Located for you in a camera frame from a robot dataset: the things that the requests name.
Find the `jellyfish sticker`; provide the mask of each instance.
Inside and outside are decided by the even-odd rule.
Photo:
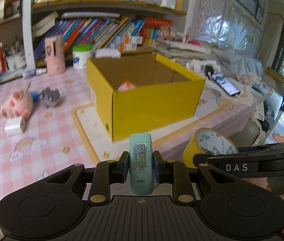
[[[146,167],[146,143],[135,144],[133,169],[145,170]]]

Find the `pink checkered tablecloth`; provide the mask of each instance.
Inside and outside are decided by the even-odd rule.
[[[27,87],[29,83],[30,91],[41,91],[47,86],[57,88],[62,94],[62,102],[56,108],[35,106],[23,135],[8,137],[3,131],[6,119],[0,116],[0,200],[74,163],[94,166],[71,116],[73,108],[89,103],[85,71],[71,68],[58,76],[42,75],[0,85],[0,106],[15,89]],[[165,159],[176,153],[181,155],[181,146],[185,147],[199,128],[214,128],[231,136],[242,130],[254,110],[254,104],[251,107],[235,104],[233,109],[218,113],[174,139],[157,145],[156,149]]]

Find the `circular pad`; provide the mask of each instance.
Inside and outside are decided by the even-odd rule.
[[[0,228],[7,235],[34,240],[61,234],[73,227],[84,212],[82,200],[71,191],[61,191],[35,196],[34,191],[22,189],[0,201]]]
[[[202,201],[200,213],[217,233],[236,240],[266,239],[284,227],[284,201],[276,194],[250,186],[221,184]]]
[[[229,209],[239,216],[258,216],[265,210],[263,201],[252,196],[238,196],[230,199]]]
[[[56,203],[53,199],[38,196],[24,199],[19,204],[18,210],[25,216],[38,218],[48,215],[55,209],[55,207]]]

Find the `phone screen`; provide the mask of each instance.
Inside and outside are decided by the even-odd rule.
[[[231,81],[229,81],[228,78],[224,76],[222,73],[213,74],[211,75],[211,77],[230,96],[240,93],[240,90]]]

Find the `white pillar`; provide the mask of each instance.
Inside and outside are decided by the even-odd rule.
[[[188,35],[188,40],[190,40],[190,38],[193,39],[195,35],[195,28],[197,26],[197,17],[194,17],[195,3],[196,0],[189,0],[184,27],[183,42],[186,42],[186,35]]]
[[[27,69],[35,69],[35,60],[32,42],[32,22],[31,22],[31,8],[32,0],[23,0],[23,40],[26,56]]]

